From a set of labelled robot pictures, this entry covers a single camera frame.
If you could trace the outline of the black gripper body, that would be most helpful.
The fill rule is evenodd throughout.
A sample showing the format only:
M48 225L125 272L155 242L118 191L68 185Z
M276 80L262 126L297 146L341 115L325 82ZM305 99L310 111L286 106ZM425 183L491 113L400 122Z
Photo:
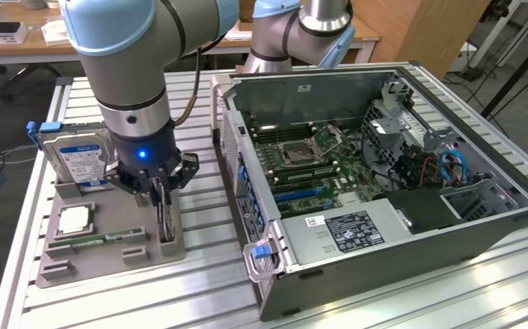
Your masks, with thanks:
M134 138L110 133L121 165L127 171L145 171L150 177L173 173L182 162L174 130L175 123L170 119L157 133L145 137Z

